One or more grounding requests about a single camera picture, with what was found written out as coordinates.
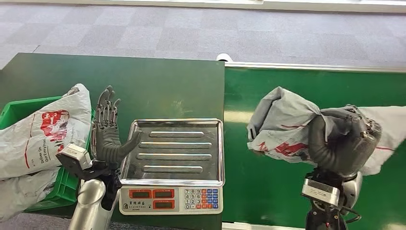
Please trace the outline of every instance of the robotic hand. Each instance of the robotic hand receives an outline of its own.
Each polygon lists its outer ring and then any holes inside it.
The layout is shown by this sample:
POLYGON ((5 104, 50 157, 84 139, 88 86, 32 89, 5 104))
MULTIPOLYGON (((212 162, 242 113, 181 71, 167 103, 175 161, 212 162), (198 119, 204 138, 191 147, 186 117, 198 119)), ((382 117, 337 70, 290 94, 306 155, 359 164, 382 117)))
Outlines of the robotic hand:
POLYGON ((120 163, 138 145, 141 137, 141 132, 137 130, 129 141, 121 145, 117 127, 117 107, 121 99, 112 103, 110 100, 114 94, 113 88, 108 86, 100 95, 91 130, 93 157, 110 164, 120 163))
POLYGON ((136 130, 129 141, 121 144, 117 127, 120 99, 112 103, 113 96, 113 88, 108 86, 97 102, 90 137, 93 161, 85 149, 72 144, 56 155, 68 172, 85 181, 77 188, 78 203, 69 226, 72 230, 108 229, 122 187, 119 165, 141 139, 141 131, 136 130))
POLYGON ((329 138, 326 143, 323 117, 317 116, 309 123, 309 156, 317 168, 306 175, 302 189, 302 195, 312 201, 306 230, 346 230, 346 223, 361 218, 352 210, 361 188, 359 170, 376 148, 382 128, 353 105, 321 112, 341 119, 348 133, 329 138), (342 215, 348 212, 357 217, 345 221, 342 215))

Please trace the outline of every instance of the red print on bag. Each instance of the red print on bag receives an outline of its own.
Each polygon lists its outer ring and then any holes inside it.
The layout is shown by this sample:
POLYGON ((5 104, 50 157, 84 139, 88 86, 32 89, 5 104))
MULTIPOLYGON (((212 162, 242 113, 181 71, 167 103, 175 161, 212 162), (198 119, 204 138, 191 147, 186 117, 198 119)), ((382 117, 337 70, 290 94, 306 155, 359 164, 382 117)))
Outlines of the red print on bag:
POLYGON ((260 151, 264 151, 264 152, 267 152, 267 151, 268 151, 268 147, 266 147, 265 141, 262 142, 262 143, 260 143, 258 146, 259 146, 259 150, 260 150, 260 151))
POLYGON ((289 145, 287 142, 284 142, 275 148, 277 153, 282 153, 285 156, 292 156, 294 153, 301 149, 306 149, 307 145, 303 143, 297 143, 294 145, 289 145))
POLYGON ((58 110, 42 114, 41 129, 45 136, 50 137, 51 142, 56 142, 56 146, 59 146, 58 152, 64 148, 63 139, 67 134, 68 120, 69 112, 66 110, 58 110))

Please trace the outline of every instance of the silver metal frame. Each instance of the silver metal frame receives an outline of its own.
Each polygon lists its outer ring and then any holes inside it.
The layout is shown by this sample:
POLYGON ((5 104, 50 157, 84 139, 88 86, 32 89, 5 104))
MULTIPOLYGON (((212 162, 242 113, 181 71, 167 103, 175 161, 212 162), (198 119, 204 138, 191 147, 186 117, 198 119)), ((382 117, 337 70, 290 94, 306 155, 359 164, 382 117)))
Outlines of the silver metal frame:
MULTIPOLYGON (((157 185, 157 186, 214 186, 221 187, 225 183, 225 173, 224 173, 224 144, 223 144, 223 122, 217 118, 189 118, 189 119, 139 119, 135 120, 130 128, 130 134, 128 139, 132 136, 132 130, 139 129, 136 126, 136 121, 183 121, 183 122, 201 122, 201 121, 216 121, 219 123, 218 127, 218 136, 219 143, 222 146, 219 146, 219 156, 218 156, 218 181, 214 180, 163 180, 163 179, 120 179, 120 182, 123 185, 157 185)), ((122 175, 126 175, 127 172, 124 172, 124 169, 128 170, 126 167, 129 164, 131 156, 128 155, 124 158, 121 165, 122 175)))
POLYGON ((353 67, 333 65, 311 65, 311 64, 281 64, 281 63, 260 63, 260 62, 225 62, 226 68, 246 69, 303 69, 303 70, 333 70, 350 72, 393 72, 405 73, 405 68, 397 67, 353 67))

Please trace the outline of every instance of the green panel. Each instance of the green panel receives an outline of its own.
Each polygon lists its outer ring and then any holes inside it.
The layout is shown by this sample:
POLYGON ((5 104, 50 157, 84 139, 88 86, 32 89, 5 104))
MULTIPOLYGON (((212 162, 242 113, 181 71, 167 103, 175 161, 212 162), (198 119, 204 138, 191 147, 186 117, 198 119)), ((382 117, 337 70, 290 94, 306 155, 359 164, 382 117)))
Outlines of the green panel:
MULTIPOLYGON (((312 167, 289 164, 247 150, 246 125, 268 92, 282 86, 321 108, 406 105, 406 74, 289 69, 226 68, 223 221, 305 227, 309 201, 300 196, 312 167)), ((406 143, 378 175, 364 177, 354 230, 386 230, 406 225, 406 143)))
MULTIPOLYGON (((92 107, 107 85, 121 98, 118 125, 125 141, 134 119, 223 119, 224 63, 132 57, 17 54, 0 70, 0 108, 10 101, 62 95, 76 83, 90 91, 92 107)), ((74 206, 38 213, 71 217, 74 206)), ((221 229, 219 215, 124 216, 112 221, 185 229, 221 229)))

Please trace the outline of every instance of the green table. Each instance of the green table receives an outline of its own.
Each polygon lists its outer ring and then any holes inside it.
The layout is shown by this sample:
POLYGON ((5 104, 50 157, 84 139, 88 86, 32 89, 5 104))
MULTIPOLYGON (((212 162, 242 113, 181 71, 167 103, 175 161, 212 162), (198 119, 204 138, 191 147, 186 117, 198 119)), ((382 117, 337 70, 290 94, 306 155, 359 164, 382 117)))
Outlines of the green table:
MULTIPOLYGON (((120 129, 125 134, 128 131, 128 124, 135 118, 189 115, 186 113, 188 111, 186 107, 182 110, 169 107, 167 113, 162 114, 154 114, 154 110, 148 107, 149 112, 137 110, 140 106, 145 106, 145 102, 140 101, 135 92, 124 90, 128 89, 126 83, 129 79, 132 81, 142 77, 147 79, 147 76, 161 73, 201 78, 203 77, 201 74, 205 74, 206 77, 211 75, 213 68, 224 71, 223 64, 219 66, 220 62, 186 60, 159 60, 166 64, 157 66, 151 70, 152 72, 139 70, 143 69, 144 65, 156 61, 146 58, 18 54, 3 71, 0 71, 0 107, 8 101, 60 95, 79 80, 90 89, 94 102, 96 100, 94 94, 97 95, 101 88, 112 82, 115 88, 119 85, 120 94, 125 95, 121 96, 123 98, 121 109, 126 114, 120 114, 119 121, 120 129), (65 80, 51 81, 53 78, 65 80), (46 82, 45 87, 43 82, 38 82, 39 79, 49 79, 50 82, 46 82)), ((303 177, 312 170, 312 167, 257 156, 247 150, 248 120, 259 100, 276 86, 296 92, 321 108, 345 104, 406 105, 406 69, 227 63, 224 77, 226 184, 222 220, 228 222, 299 228, 305 225, 305 216, 310 205, 307 199, 300 196, 300 191, 303 177)), ((164 82, 156 82, 157 86, 161 84, 164 82)), ((164 98, 162 95, 166 93, 171 93, 157 91, 156 94, 150 94, 145 91, 145 87, 139 87, 139 90, 155 100, 164 98)), ((199 92, 194 97, 202 98, 211 93, 199 92)), ((222 99, 222 96, 218 96, 215 100, 222 99)), ((200 117, 204 116, 219 115, 210 113, 202 114, 200 117)), ((350 229, 385 230, 397 225, 406 225, 404 198, 406 184, 399 181, 406 173, 405 152, 404 143, 382 167, 380 174, 364 178, 361 196, 355 206, 363 218, 350 224, 350 229)), ((73 208, 61 207, 44 210, 41 213, 69 216, 73 208)), ((211 230, 218 228, 221 216, 157 219, 126 217, 117 211, 113 215, 113 221, 211 230)))

